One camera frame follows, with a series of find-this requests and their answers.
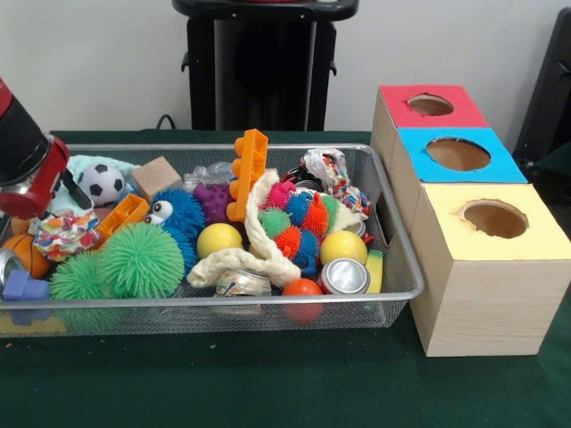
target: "soccer ball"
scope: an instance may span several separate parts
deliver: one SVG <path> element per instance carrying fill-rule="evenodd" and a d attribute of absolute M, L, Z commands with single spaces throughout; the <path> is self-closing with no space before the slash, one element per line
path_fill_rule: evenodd
<path fill-rule="evenodd" d="M 105 163 L 87 166 L 79 175 L 79 187 L 96 207 L 114 204 L 125 191 L 125 179 L 118 169 Z"/>

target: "blue box top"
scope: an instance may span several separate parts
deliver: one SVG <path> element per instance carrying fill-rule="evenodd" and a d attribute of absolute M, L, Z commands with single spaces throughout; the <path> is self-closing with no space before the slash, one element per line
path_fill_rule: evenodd
<path fill-rule="evenodd" d="M 425 183 L 527 183 L 489 128 L 402 128 L 399 134 Z"/>

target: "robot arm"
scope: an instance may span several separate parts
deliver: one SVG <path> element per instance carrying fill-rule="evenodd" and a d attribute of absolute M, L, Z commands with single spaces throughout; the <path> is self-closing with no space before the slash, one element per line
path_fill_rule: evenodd
<path fill-rule="evenodd" d="M 70 152 L 46 136 L 0 79 L 0 210 L 18 218 L 43 217 L 63 183 L 78 206 L 91 200 L 67 170 Z"/>

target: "stacked boxes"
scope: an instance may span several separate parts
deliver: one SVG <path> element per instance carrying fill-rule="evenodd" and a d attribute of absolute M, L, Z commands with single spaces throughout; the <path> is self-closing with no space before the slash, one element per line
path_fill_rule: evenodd
<path fill-rule="evenodd" d="M 381 156 L 426 278 L 411 308 L 430 357 L 537 353 L 571 243 L 460 86 L 381 86 Z"/>

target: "light blue cloth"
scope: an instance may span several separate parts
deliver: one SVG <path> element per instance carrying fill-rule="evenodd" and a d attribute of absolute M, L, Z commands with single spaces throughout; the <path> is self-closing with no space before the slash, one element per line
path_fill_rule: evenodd
<path fill-rule="evenodd" d="M 125 182 L 128 184 L 126 185 L 126 192 L 132 192 L 132 186 L 129 183 L 131 181 L 131 174 L 133 173 L 134 169 L 139 168 L 138 165 L 133 165 L 131 163 L 126 163 L 121 160 L 115 160 L 112 158 L 104 158 L 103 156 L 84 156 L 84 155 L 77 155 L 71 156 L 68 162 L 68 170 L 73 175 L 74 180 L 77 183 L 77 179 L 81 172 L 88 166 L 93 163 L 105 163 L 107 165 L 111 165 L 119 170 L 119 172 L 125 178 Z M 67 187 L 64 185 L 60 186 L 60 190 L 57 191 L 55 194 L 55 198 L 50 204 L 48 211 L 51 213 L 57 213 L 63 210 L 72 210 L 77 215 L 83 215 L 90 210 L 82 210 L 73 199 L 71 199 L 70 193 L 68 192 Z"/>

